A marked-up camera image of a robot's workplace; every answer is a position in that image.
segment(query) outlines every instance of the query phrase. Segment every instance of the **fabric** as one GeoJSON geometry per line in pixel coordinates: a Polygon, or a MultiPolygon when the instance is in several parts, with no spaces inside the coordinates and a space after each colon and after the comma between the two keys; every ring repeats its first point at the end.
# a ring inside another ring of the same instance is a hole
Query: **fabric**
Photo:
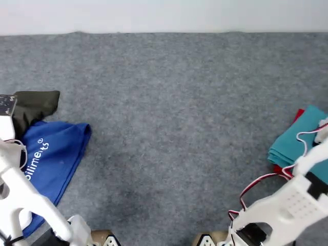
{"type": "MultiPolygon", "coordinates": [[[[296,116],[295,116],[295,118],[294,118],[294,121],[293,121],[293,124],[295,123],[295,121],[297,121],[297,119],[304,113],[304,109],[299,109],[298,111],[297,111],[297,114],[296,114],[296,116]]],[[[278,166],[278,165],[276,165],[276,164],[274,164],[273,165],[273,171],[275,172],[275,173],[282,173],[282,168],[280,167],[280,166],[278,166]]],[[[293,174],[292,174],[292,172],[290,172],[290,171],[286,171],[288,174],[290,174],[290,175],[292,175],[293,176],[293,174]]]]}
{"type": "Polygon", "coordinates": [[[16,139],[21,139],[34,122],[52,115],[58,107],[59,91],[18,91],[12,116],[16,139]]]}
{"type": "MultiPolygon", "coordinates": [[[[28,162],[24,174],[35,188],[57,205],[83,157],[91,136],[88,124],[72,125],[62,121],[37,122],[23,136],[28,162]]],[[[24,229],[28,237],[44,219],[33,214],[24,229]]]]}
{"type": "MultiPolygon", "coordinates": [[[[281,168],[292,165],[304,151],[304,144],[296,139],[296,134],[317,128],[319,121],[326,117],[327,115],[318,108],[309,106],[298,120],[273,143],[269,150],[268,160],[281,168]]],[[[304,134],[301,138],[306,141],[309,151],[313,147],[315,134],[304,134]]],[[[328,184],[328,160],[316,164],[310,171],[328,184]]]]}

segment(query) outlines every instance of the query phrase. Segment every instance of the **white wire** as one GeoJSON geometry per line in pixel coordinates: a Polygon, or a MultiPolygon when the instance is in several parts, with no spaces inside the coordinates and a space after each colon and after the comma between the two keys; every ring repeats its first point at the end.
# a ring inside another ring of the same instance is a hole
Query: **white wire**
{"type": "Polygon", "coordinates": [[[296,139],[304,144],[304,152],[303,152],[303,154],[302,154],[303,157],[306,156],[306,154],[307,154],[307,152],[308,152],[308,151],[307,151],[307,150],[308,150],[308,145],[307,145],[307,143],[306,143],[303,139],[301,139],[299,136],[300,136],[300,135],[303,135],[303,134],[312,134],[312,133],[320,132],[320,131],[322,131],[324,128],[326,128],[327,126],[328,126],[328,123],[326,123],[326,124],[320,126],[320,127],[317,128],[316,130],[313,130],[313,131],[310,131],[310,132],[299,132],[299,133],[296,134],[296,139]]]}
{"type": "Polygon", "coordinates": [[[289,179],[290,179],[290,178],[293,178],[293,176],[290,175],[288,172],[286,172],[286,170],[291,169],[291,168],[293,168],[294,166],[295,166],[295,164],[292,164],[292,165],[290,165],[290,166],[284,167],[281,171],[282,171],[282,173],[283,173],[284,175],[286,175],[289,179]]]}
{"type": "Polygon", "coordinates": [[[261,180],[265,179],[265,178],[268,178],[268,177],[273,177],[273,176],[280,176],[280,177],[283,177],[284,179],[286,179],[287,181],[290,180],[290,178],[288,176],[285,176],[283,174],[277,174],[277,173],[268,173],[268,174],[265,174],[265,175],[262,175],[260,177],[258,177],[257,179],[255,179],[254,181],[252,181],[248,186],[246,186],[245,189],[243,189],[243,191],[240,193],[240,203],[243,207],[244,210],[247,209],[247,206],[244,202],[244,200],[242,199],[242,196],[245,194],[245,191],[252,188],[252,186],[254,186],[257,182],[260,182],[261,180]]]}
{"type": "Polygon", "coordinates": [[[25,167],[26,163],[27,163],[27,149],[26,149],[26,146],[22,143],[22,141],[20,141],[18,139],[10,139],[10,140],[7,140],[5,142],[10,143],[10,144],[15,143],[15,144],[19,144],[19,145],[23,146],[23,151],[25,152],[25,161],[24,161],[24,164],[19,167],[20,169],[23,169],[23,167],[25,167]]]}

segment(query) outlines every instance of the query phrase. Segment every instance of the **gray carpet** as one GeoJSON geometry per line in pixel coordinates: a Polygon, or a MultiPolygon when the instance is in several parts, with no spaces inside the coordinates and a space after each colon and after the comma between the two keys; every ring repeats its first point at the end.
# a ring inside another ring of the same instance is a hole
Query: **gray carpet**
{"type": "MultiPolygon", "coordinates": [[[[328,112],[328,34],[0,37],[0,81],[1,93],[60,90],[47,120],[92,126],[58,206],[65,216],[110,228],[123,245],[190,245],[227,228],[298,108],[328,112]]],[[[263,182],[247,203],[282,184],[263,182]]],[[[324,220],[298,245],[327,240],[324,220]]]]}

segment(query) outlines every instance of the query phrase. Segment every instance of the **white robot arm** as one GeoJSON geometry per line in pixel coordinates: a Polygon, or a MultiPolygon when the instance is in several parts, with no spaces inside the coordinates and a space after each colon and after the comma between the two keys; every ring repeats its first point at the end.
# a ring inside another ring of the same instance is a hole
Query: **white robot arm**
{"type": "Polygon", "coordinates": [[[284,246],[295,241],[309,226],[328,215],[328,185],[309,170],[328,159],[328,139],[296,161],[294,178],[273,195],[241,210],[218,246],[284,246]],[[268,235],[259,226],[269,225],[268,235]]]}

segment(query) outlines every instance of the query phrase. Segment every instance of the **blue cloth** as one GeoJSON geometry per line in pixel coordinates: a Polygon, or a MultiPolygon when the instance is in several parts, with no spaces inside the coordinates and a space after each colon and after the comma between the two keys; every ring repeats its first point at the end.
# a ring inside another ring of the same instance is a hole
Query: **blue cloth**
{"type": "MultiPolygon", "coordinates": [[[[80,163],[91,136],[88,124],[72,125],[61,121],[39,121],[22,138],[28,151],[24,174],[44,196],[58,205],[80,163]]],[[[32,215],[24,237],[31,235],[44,219],[32,215]]]]}
{"type": "MultiPolygon", "coordinates": [[[[324,112],[314,106],[308,106],[297,121],[273,143],[269,150],[268,160],[281,168],[292,165],[304,152],[304,144],[296,139],[297,133],[316,129],[319,121],[326,118],[327,115],[324,112]]],[[[313,147],[315,136],[316,134],[300,136],[306,141],[308,151],[313,147]]],[[[328,184],[328,160],[316,164],[310,171],[328,184]]]]}

